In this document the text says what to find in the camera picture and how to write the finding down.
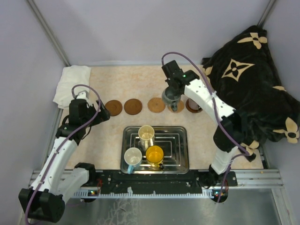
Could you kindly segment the grey mug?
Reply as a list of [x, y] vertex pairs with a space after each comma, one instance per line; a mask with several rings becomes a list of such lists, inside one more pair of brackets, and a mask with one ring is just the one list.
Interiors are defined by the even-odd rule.
[[181, 94], [172, 87], [167, 87], [162, 93], [162, 101], [171, 108], [173, 112], [178, 111], [178, 104], [181, 100]]

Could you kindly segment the woven rattan coaster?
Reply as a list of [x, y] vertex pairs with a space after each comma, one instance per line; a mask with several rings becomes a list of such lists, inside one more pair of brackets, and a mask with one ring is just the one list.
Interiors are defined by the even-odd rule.
[[185, 105], [184, 105], [183, 101], [180, 101], [177, 104], [177, 110], [176, 111], [173, 111], [170, 106], [168, 107], [168, 110], [171, 111], [172, 113], [180, 113], [181, 111], [183, 111], [184, 108], [185, 108]]
[[154, 97], [148, 101], [148, 109], [153, 113], [161, 113], [165, 109], [162, 98]]

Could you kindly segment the dark wooden coaster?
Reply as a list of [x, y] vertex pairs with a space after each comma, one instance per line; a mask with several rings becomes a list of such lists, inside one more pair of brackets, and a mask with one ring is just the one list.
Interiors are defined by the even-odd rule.
[[122, 103], [118, 100], [110, 100], [105, 104], [106, 109], [111, 116], [117, 116], [122, 112]]
[[141, 112], [143, 105], [140, 100], [136, 98], [129, 99], [124, 104], [124, 110], [129, 115], [137, 115]]
[[203, 110], [195, 101], [190, 98], [186, 101], [186, 108], [191, 113], [200, 113]]

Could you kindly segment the yellow cup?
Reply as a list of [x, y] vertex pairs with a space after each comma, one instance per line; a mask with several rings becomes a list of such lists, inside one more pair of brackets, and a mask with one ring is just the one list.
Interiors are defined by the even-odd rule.
[[146, 160], [148, 164], [152, 167], [158, 167], [164, 169], [163, 160], [164, 160], [164, 151], [161, 147], [154, 145], [149, 147], [145, 153]]

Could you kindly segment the purple translucent cup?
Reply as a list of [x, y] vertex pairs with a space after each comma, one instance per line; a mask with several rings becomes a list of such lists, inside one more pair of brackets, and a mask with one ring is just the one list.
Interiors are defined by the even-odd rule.
[[193, 101], [190, 98], [187, 101], [187, 105], [188, 105], [190, 111], [199, 112], [202, 110], [202, 108], [195, 101]]

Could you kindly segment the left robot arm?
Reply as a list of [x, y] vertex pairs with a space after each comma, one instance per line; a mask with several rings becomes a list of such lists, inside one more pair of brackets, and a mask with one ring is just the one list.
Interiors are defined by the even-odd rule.
[[84, 98], [73, 99], [69, 105], [69, 115], [58, 128], [52, 151], [38, 177], [29, 188], [21, 189], [18, 198], [25, 219], [35, 219], [57, 223], [66, 203], [82, 186], [92, 186], [98, 180], [93, 164], [78, 163], [71, 174], [61, 178], [67, 162], [89, 133], [87, 128], [110, 119], [110, 113], [97, 100], [97, 107]]

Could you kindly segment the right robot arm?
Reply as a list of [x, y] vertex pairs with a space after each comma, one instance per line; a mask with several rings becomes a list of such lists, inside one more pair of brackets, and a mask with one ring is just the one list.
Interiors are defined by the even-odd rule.
[[246, 137], [247, 117], [243, 112], [221, 100], [209, 84], [206, 74], [199, 67], [198, 74], [184, 72], [176, 61], [162, 63], [167, 88], [162, 93], [164, 104], [176, 112], [185, 95], [202, 108], [217, 124], [213, 142], [217, 148], [213, 162], [204, 179], [205, 187], [224, 184], [236, 151]]

